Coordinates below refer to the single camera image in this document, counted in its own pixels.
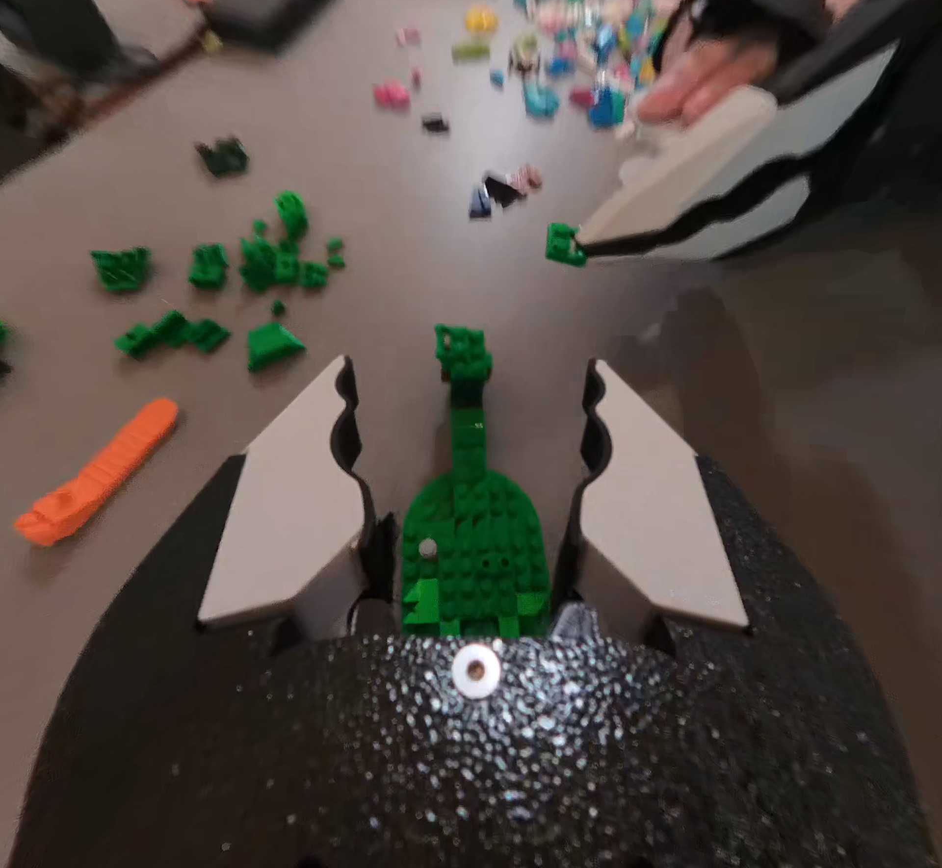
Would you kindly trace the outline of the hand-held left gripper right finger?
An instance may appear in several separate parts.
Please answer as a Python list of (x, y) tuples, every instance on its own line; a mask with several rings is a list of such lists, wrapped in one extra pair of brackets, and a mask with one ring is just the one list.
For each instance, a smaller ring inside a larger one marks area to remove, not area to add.
[(553, 574), (602, 631), (641, 642), (660, 618), (741, 634), (747, 616), (697, 453), (601, 358), (587, 367), (576, 485)]

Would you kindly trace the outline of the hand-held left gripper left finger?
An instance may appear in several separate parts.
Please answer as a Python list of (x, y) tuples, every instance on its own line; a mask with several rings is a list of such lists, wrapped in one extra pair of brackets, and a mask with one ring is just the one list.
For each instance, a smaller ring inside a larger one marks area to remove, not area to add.
[(390, 604), (395, 521), (354, 471), (362, 449), (350, 357), (336, 357), (253, 439), (197, 614), (206, 628), (286, 617), (309, 640)]

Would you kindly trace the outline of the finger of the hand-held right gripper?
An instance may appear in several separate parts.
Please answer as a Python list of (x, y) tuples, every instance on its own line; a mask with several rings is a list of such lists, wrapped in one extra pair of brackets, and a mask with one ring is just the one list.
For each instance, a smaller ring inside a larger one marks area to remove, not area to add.
[[(796, 101), (778, 104), (770, 125), (713, 177), (686, 214), (658, 233), (608, 242), (589, 259), (717, 261), (788, 229), (812, 198), (824, 151), (852, 134), (852, 120), (895, 55), (896, 48), (880, 50)], [(649, 127), (645, 150), (623, 166), (622, 186), (653, 160), (664, 134), (684, 129)]]
[(653, 160), (580, 227), (578, 245), (588, 254), (601, 254), (608, 242), (671, 226), (770, 125), (777, 110), (770, 93), (744, 86), (687, 129), (664, 134)]

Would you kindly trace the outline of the small green brick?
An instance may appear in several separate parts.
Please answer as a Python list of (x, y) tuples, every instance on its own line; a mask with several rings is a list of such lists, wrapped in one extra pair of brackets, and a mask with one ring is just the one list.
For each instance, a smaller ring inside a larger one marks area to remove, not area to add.
[(578, 244), (577, 228), (560, 222), (548, 225), (546, 240), (546, 259), (574, 268), (583, 268), (587, 255)]

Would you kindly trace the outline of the green brick model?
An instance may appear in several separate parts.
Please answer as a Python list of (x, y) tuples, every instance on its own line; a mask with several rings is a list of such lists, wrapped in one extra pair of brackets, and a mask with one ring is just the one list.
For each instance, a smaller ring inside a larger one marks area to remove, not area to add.
[(434, 327), (448, 387), (450, 467), (403, 522), (401, 633), (407, 638), (543, 638), (550, 582), (542, 526), (524, 489), (488, 463), (485, 334)]

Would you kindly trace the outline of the person's right hand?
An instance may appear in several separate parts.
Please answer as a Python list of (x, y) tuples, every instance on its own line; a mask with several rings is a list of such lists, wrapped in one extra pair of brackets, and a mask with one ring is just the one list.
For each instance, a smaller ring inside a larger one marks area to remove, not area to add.
[(634, 111), (645, 125), (689, 127), (731, 92), (768, 77), (779, 58), (771, 38), (698, 40), (672, 60)]

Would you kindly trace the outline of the pile of colourful bricks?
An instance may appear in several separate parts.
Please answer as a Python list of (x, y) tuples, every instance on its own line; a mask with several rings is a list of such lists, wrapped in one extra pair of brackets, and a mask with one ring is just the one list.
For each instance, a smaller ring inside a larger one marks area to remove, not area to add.
[(686, 1), (512, 0), (527, 30), (509, 47), (505, 83), (515, 76), (522, 95), (525, 84), (538, 83), (559, 96), (555, 85), (569, 82), (568, 101), (591, 128), (637, 138), (634, 103), (653, 85), (655, 55)]

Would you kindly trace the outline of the orange brick separator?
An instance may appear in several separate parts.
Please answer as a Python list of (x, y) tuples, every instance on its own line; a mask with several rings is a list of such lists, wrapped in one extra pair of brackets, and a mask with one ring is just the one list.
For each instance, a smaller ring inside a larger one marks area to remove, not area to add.
[(178, 405), (168, 398), (147, 403), (74, 478), (21, 515), (14, 530), (45, 547), (75, 534), (170, 434), (178, 413)]

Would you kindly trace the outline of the scattered green bricks group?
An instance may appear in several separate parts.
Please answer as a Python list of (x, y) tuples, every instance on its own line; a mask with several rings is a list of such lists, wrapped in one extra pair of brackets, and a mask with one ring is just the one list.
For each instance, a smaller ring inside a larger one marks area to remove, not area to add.
[[(345, 242), (331, 235), (325, 242), (325, 258), (303, 259), (301, 243), (310, 226), (306, 207), (295, 192), (279, 192), (274, 198), (282, 234), (268, 237), (267, 224), (257, 219), (249, 237), (239, 240), (237, 274), (244, 289), (260, 296), (275, 287), (297, 287), (310, 292), (328, 285), (332, 273), (346, 266)], [(91, 250), (90, 261), (96, 280), (104, 292), (124, 295), (139, 292), (152, 273), (152, 251), (146, 247), (126, 250)], [(191, 252), (186, 276), (199, 293), (215, 294), (227, 286), (230, 257), (224, 245), (197, 245)], [(249, 330), (246, 336), (246, 362), (250, 373), (258, 373), (305, 351), (305, 345), (282, 322), (287, 305), (274, 300), (271, 319)], [(168, 309), (151, 323), (135, 323), (117, 337), (114, 345), (125, 357), (140, 359), (154, 350), (191, 346), (209, 355), (231, 338), (229, 329), (211, 318), (190, 319), (180, 309)]]

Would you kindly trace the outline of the dark green brick piece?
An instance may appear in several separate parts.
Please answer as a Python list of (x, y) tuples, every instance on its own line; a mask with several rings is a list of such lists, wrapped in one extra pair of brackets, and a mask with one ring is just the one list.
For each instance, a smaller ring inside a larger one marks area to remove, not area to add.
[(217, 139), (212, 145), (197, 143), (194, 149), (206, 171), (215, 179), (242, 175), (249, 167), (250, 157), (236, 136)]

